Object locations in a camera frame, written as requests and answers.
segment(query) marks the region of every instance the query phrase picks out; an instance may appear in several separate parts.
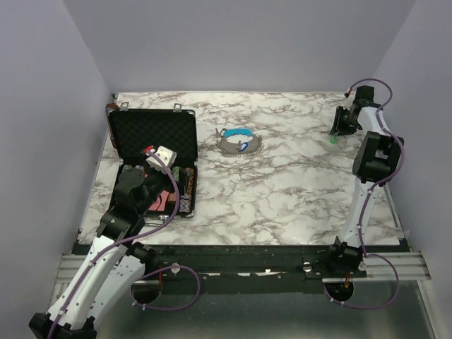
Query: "cable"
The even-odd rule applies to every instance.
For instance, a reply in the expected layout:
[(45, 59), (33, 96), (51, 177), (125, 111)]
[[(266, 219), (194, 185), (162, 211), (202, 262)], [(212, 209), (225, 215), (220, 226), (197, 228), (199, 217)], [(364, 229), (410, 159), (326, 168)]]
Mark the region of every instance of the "cable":
[(376, 115), (376, 120), (379, 123), (379, 126), (381, 128), (381, 130), (384, 133), (387, 133), (388, 135), (390, 135), (391, 137), (394, 138), (394, 140), (396, 141), (396, 143), (398, 144), (399, 148), (400, 148), (400, 161), (398, 163), (398, 166), (396, 167), (396, 169), (394, 170), (394, 172), (390, 175), (388, 175), (386, 178), (383, 178), (377, 182), (375, 182), (371, 188), (369, 189), (369, 191), (367, 192), (367, 196), (364, 200), (364, 203), (362, 205), (362, 209), (361, 212), (359, 214), (359, 220), (358, 220), (358, 224), (357, 224), (357, 228), (358, 228), (358, 235), (359, 235), (359, 242), (361, 243), (361, 247), (362, 247), (362, 253), (364, 254), (365, 258), (370, 258), (370, 257), (377, 257), (380, 258), (382, 260), (384, 260), (385, 262), (387, 262), (387, 264), (393, 269), (394, 271), (394, 275), (395, 275), (395, 283), (396, 283), (396, 288), (395, 288), (395, 292), (393, 294), (393, 296), (384, 304), (379, 305), (379, 306), (361, 306), (361, 305), (354, 305), (354, 304), (346, 304), (344, 302), (340, 302), (336, 299), (334, 299), (329, 293), (328, 290), (326, 289), (326, 286), (323, 286), (323, 291), (325, 292), (326, 296), (330, 299), (331, 302), (334, 302), (335, 304), (339, 304), (341, 306), (345, 306), (345, 307), (349, 307), (351, 309), (381, 309), (383, 307), (386, 307), (390, 304), (392, 304), (394, 302), (394, 300), (396, 300), (398, 293), (400, 291), (400, 279), (396, 270), (396, 267), (384, 256), (381, 256), (379, 254), (376, 253), (367, 253), (366, 250), (366, 246), (364, 244), (364, 236), (362, 234), (362, 220), (364, 219), (364, 213), (366, 211), (367, 208), (367, 204), (369, 203), (369, 200), (371, 198), (371, 194), (374, 191), (375, 187), (379, 186), (379, 185), (383, 185), (386, 182), (388, 182), (389, 180), (391, 180), (392, 178), (394, 178), (394, 176), (397, 175), (397, 173), (399, 173), (400, 169), (403, 166), (403, 163), (405, 161), (405, 149), (403, 147), (402, 141), (400, 141), (400, 139), (391, 131), (389, 131), (388, 129), (386, 129), (383, 125), (383, 122), (381, 120), (381, 116), (380, 116), (380, 111), (392, 100), (393, 98), (393, 90), (390, 87), (390, 85), (388, 85), (387, 83), (385, 83), (384, 81), (380, 80), (380, 79), (376, 79), (376, 78), (365, 78), (362, 79), (360, 81), (357, 81), (356, 83), (354, 83), (353, 85), (350, 86), (349, 90), (346, 93), (346, 96), (349, 95), (353, 88), (358, 84), (358, 83), (363, 83), (365, 81), (376, 81), (377, 83), (381, 83), (382, 85), (384, 85), (388, 91), (389, 91), (389, 98), (387, 99), (387, 101), (385, 101), (382, 105), (380, 105), (380, 107), (376, 110), (375, 115)]
[(344, 302), (340, 302), (339, 300), (334, 299), (329, 293), (328, 290), (326, 289), (326, 286), (323, 286), (323, 291), (325, 292), (326, 296), (330, 299), (330, 302), (334, 302), (335, 304), (341, 305), (341, 306), (345, 306), (348, 307), (350, 309), (382, 309), (386, 306), (389, 306), (390, 304), (392, 304), (394, 302), (394, 300), (396, 300), (398, 293), (400, 291), (400, 279), (396, 270), (396, 267), (394, 266), (393, 263), (391, 263), (387, 258), (385, 258), (384, 256), (381, 256), (377, 253), (370, 253), (368, 254), (368, 258), (371, 256), (375, 256), (378, 257), (380, 259), (383, 259), (385, 262), (388, 263), (388, 265), (393, 269), (394, 271), (394, 275), (395, 275), (395, 281), (396, 281), (396, 288), (395, 288), (395, 292), (393, 294), (393, 296), (384, 304), (378, 305), (378, 306), (361, 306), (361, 305), (354, 305), (354, 304), (346, 304)]
[(151, 273), (148, 273), (148, 274), (144, 275), (143, 277), (141, 277), (141, 279), (146, 279), (146, 278), (148, 278), (148, 277), (150, 277), (150, 276), (152, 276), (154, 274), (157, 274), (157, 273), (160, 273), (160, 272), (164, 272), (166, 270), (171, 270), (171, 269), (174, 269), (174, 268), (182, 268), (184, 270), (188, 270), (191, 274), (193, 274), (195, 276), (195, 279), (196, 279), (196, 282), (197, 282), (198, 286), (196, 288), (195, 296), (193, 297), (193, 299), (189, 303), (187, 303), (185, 305), (182, 305), (182, 306), (177, 306), (177, 307), (159, 307), (159, 306), (152, 306), (150, 304), (140, 304), (135, 299), (135, 291), (132, 290), (131, 291), (131, 296), (133, 298), (132, 306), (135, 306), (137, 304), (139, 306), (142, 306), (143, 310), (144, 309), (155, 309), (157, 311), (181, 311), (182, 309), (188, 309), (191, 305), (193, 305), (196, 302), (196, 300), (198, 299), (198, 297), (199, 297), (199, 295), (201, 293), (201, 281), (199, 280), (198, 274), (195, 272), (195, 270), (193, 268), (190, 268), (190, 267), (187, 267), (187, 266), (167, 266), (167, 267), (155, 270), (155, 271), (153, 271)]
[(150, 156), (153, 157), (154, 159), (157, 160), (157, 162), (160, 164), (160, 166), (162, 166), (163, 170), (165, 171), (166, 175), (169, 177), (169, 180), (172, 183), (172, 186), (174, 187), (174, 194), (176, 196), (176, 205), (174, 206), (174, 210), (172, 211), (171, 215), (168, 217), (168, 219), (166, 219), (166, 221), (161, 224), (161, 226), (156, 227), (155, 229), (148, 231), (146, 233), (143, 234), (138, 234), (136, 236), (133, 237), (129, 237), (129, 238), (125, 238), (122, 239), (121, 241), (115, 242), (107, 247), (105, 247), (102, 251), (99, 251), (99, 253), (97, 253), (97, 255), (94, 257), (94, 259), (92, 261), (90, 261), (91, 265), (88, 265), (85, 270), (82, 272), (82, 274), (80, 275), (79, 279), (77, 280), (77, 282), (75, 283), (75, 285), (73, 286), (72, 291), (69, 293), (68, 297), (66, 298), (66, 301), (63, 303), (63, 305), (61, 306), (59, 313), (56, 315), (56, 318), (54, 320), (54, 323), (52, 324), (52, 326), (50, 327), (49, 330), (49, 334), (47, 335), (47, 339), (52, 339), (53, 333), (55, 332), (55, 329), (57, 328), (58, 322), (61, 319), (61, 317), (63, 316), (64, 312), (67, 309), (67, 306), (69, 305), (69, 303), (71, 302), (73, 296), (75, 295), (75, 293), (77, 292), (78, 288), (80, 287), (80, 285), (82, 284), (82, 282), (85, 280), (86, 275), (90, 272), (90, 269), (97, 263), (97, 261), (102, 258), (102, 256), (107, 253), (110, 249), (113, 249), (114, 247), (117, 247), (119, 245), (125, 244), (127, 242), (132, 242), (133, 240), (137, 240), (143, 237), (147, 237), (148, 235), (154, 234), (160, 230), (162, 230), (163, 228), (165, 228), (166, 226), (169, 225), (169, 223), (174, 219), (174, 217), (177, 214), (177, 211), (179, 210), (179, 202), (180, 202), (180, 194), (179, 194), (179, 188), (177, 187), (177, 183), (176, 180), (174, 179), (174, 177), (172, 176), (171, 170), (163, 163), (163, 161), (156, 156), (154, 153), (150, 153)]

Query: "gray wall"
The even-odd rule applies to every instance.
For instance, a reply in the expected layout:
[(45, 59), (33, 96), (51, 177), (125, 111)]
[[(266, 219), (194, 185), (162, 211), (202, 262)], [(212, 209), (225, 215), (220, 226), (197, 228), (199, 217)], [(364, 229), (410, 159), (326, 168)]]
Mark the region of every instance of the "gray wall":
[(22, 339), (76, 238), (110, 97), (61, 1), (2, 1), (0, 34), (0, 336)]
[[(452, 333), (452, 1), (418, 0), (375, 76), (394, 89), (385, 117), (405, 138), (391, 183), (404, 230), (421, 249)], [(378, 97), (384, 100), (383, 91)]]
[(344, 90), (414, 0), (65, 0), (114, 91)]

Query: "black metal frame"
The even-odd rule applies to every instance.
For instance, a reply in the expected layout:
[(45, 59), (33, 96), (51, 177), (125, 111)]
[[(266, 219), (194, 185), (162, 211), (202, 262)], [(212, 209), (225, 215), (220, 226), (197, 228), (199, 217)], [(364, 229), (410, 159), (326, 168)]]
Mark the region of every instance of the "black metal frame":
[[(73, 254), (85, 255), (90, 246), (74, 244)], [(203, 280), (201, 293), (323, 293), (322, 278), (327, 278), (315, 262), (326, 257), (327, 245), (301, 246), (203, 246), (203, 245), (155, 245), (151, 246), (157, 259), (157, 266), (171, 266), (173, 263), (193, 268)], [(409, 252), (405, 239), (397, 246), (368, 246), (371, 252)], [(366, 276), (356, 271), (355, 277)], [(147, 288), (156, 288), (150, 284)], [(181, 270), (177, 275), (163, 276), (161, 293), (190, 295), (196, 283), (193, 276)]]

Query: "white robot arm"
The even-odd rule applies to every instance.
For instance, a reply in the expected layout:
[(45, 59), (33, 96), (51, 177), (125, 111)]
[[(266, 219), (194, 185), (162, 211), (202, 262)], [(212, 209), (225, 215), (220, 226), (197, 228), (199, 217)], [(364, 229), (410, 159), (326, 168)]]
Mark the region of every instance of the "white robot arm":
[(349, 105), (336, 109), (332, 140), (358, 129), (364, 130), (366, 136), (353, 163), (356, 180), (352, 205), (328, 257), (330, 269), (337, 271), (355, 270), (361, 263), (372, 209), (384, 184), (396, 173), (403, 144), (403, 139), (387, 127), (381, 105), (374, 102), (373, 87), (358, 87), (348, 102)]
[[(363, 107), (357, 119), (358, 124), (362, 127), (365, 133), (374, 132), (381, 136), (391, 137), (384, 132), (384, 130), (387, 130), (388, 127), (382, 117), (382, 111), (377, 112), (377, 110), (378, 109), (375, 107)], [(379, 126), (379, 122), (376, 118), (377, 114), (380, 115), (383, 128)], [(363, 183), (360, 178), (355, 179), (355, 192), (353, 194), (352, 205), (350, 206), (350, 210), (348, 212), (347, 221), (345, 221), (343, 228), (339, 232), (339, 240), (341, 242), (346, 242), (349, 246), (361, 246), (357, 225), (362, 226), (362, 234), (365, 237), (375, 201), (380, 192), (383, 190), (382, 186), (375, 186), (371, 190), (373, 185), (374, 182), (372, 181), (366, 181)], [(370, 198), (367, 202), (362, 219), (360, 220), (360, 215), (369, 190), (371, 190)]]
[(179, 192), (168, 169), (176, 153), (162, 146), (157, 155), (146, 155), (146, 150), (144, 170), (128, 168), (119, 175), (114, 188), (115, 204), (102, 216), (97, 237), (63, 295), (47, 313), (32, 317), (29, 326), (37, 338), (95, 338), (95, 327), (118, 298), (144, 275), (146, 268), (158, 268), (154, 251), (133, 240), (140, 237), (144, 213), (163, 190), (171, 189), (171, 184), (178, 204)]

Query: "marble table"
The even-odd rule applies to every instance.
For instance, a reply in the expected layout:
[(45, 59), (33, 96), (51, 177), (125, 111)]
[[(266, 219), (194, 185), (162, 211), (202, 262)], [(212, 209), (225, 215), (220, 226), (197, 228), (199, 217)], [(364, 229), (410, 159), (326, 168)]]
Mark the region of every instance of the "marble table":
[[(175, 220), (142, 240), (144, 244), (330, 244), (352, 200), (352, 163), (362, 133), (329, 142), (339, 93), (119, 93), (118, 105), (196, 111), (198, 188), (195, 216)], [(223, 157), (215, 127), (247, 127), (261, 134), (259, 155)], [(91, 244), (107, 210), (120, 164), (105, 143), (81, 231)], [(381, 194), (374, 207), (367, 244), (398, 244), (396, 227)]]

